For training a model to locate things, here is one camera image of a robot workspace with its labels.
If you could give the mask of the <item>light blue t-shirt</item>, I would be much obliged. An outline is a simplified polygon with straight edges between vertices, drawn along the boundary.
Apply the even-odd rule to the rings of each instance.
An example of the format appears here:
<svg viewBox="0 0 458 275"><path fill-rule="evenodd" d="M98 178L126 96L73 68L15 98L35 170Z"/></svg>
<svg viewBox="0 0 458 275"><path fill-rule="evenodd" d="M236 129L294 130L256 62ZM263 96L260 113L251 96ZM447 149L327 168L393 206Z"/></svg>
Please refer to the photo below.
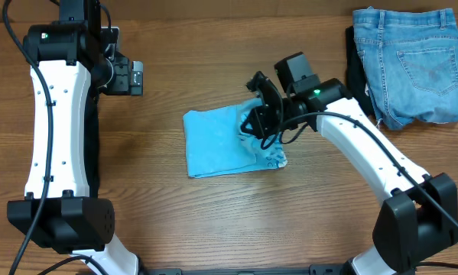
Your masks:
<svg viewBox="0 0 458 275"><path fill-rule="evenodd" d="M261 99L250 99L204 112L191 110L183 116L190 178L277 170L287 165L279 141L262 150L260 139L240 130L249 112L260 105Z"/></svg>

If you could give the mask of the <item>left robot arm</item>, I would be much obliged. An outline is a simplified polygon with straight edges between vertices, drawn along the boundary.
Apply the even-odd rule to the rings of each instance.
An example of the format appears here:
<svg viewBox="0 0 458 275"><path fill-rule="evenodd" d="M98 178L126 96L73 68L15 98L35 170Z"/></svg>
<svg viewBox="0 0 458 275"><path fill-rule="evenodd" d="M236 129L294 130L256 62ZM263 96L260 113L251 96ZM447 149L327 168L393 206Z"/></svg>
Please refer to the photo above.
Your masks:
<svg viewBox="0 0 458 275"><path fill-rule="evenodd" d="M80 260L96 274L141 274L99 190L101 95L140 95L143 65L118 49L119 29L88 21L34 25L19 42L31 66L34 142L21 200L7 204L25 243Z"/></svg>

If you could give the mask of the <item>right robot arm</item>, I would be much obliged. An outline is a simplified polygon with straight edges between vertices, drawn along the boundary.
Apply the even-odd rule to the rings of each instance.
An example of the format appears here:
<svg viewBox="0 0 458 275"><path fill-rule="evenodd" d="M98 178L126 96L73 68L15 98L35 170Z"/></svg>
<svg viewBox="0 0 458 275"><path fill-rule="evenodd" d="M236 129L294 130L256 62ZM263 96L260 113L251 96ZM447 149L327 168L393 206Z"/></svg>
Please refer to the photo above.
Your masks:
<svg viewBox="0 0 458 275"><path fill-rule="evenodd" d="M261 104L250 109L243 133L273 141L286 130L312 128L358 170L381 207L367 251L344 264L313 265L311 274L413 274L458 242L455 182L445 173L431 176L402 154L338 79L305 76L288 86L285 98L262 72L246 86Z"/></svg>

